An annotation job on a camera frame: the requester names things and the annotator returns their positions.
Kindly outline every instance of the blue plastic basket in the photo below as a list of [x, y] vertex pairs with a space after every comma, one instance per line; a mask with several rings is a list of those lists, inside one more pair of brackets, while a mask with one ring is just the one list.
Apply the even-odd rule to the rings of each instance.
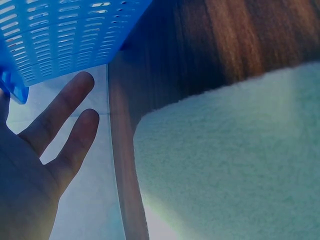
[[0, 88], [29, 86], [107, 64], [152, 0], [0, 0]]

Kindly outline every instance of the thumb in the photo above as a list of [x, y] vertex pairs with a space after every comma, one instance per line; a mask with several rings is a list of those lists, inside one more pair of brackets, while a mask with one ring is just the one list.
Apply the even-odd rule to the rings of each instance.
[[9, 114], [9, 102], [10, 96], [0, 88], [0, 125], [6, 124]]
[[95, 140], [99, 115], [92, 109], [85, 110], [75, 122], [68, 140], [56, 159], [45, 166], [54, 177], [62, 195], [80, 167]]

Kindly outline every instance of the white towel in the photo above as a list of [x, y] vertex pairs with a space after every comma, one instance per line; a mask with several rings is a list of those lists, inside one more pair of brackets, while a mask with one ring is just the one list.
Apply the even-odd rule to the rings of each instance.
[[320, 63], [152, 112], [134, 150], [151, 240], [319, 239]]

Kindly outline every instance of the hand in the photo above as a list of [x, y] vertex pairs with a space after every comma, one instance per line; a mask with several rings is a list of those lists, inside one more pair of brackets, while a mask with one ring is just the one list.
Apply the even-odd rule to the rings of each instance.
[[9, 98], [0, 90], [1, 240], [49, 239], [59, 199], [96, 137], [97, 112], [87, 109], [80, 115], [55, 159], [43, 165], [39, 157], [93, 87], [93, 77], [79, 73], [18, 135], [6, 125]]

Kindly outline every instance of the white floor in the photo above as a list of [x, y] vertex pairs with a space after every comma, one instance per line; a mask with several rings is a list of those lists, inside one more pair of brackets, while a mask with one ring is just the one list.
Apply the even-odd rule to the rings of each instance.
[[[104, 65], [87, 71], [95, 79], [94, 89], [41, 157], [43, 163], [56, 157], [83, 110], [92, 108], [100, 114], [96, 139], [80, 172], [60, 200], [50, 240], [125, 239], [113, 163], [107, 68]], [[32, 86], [26, 105], [11, 101], [7, 121], [11, 130], [18, 133], [27, 127], [74, 75]]]

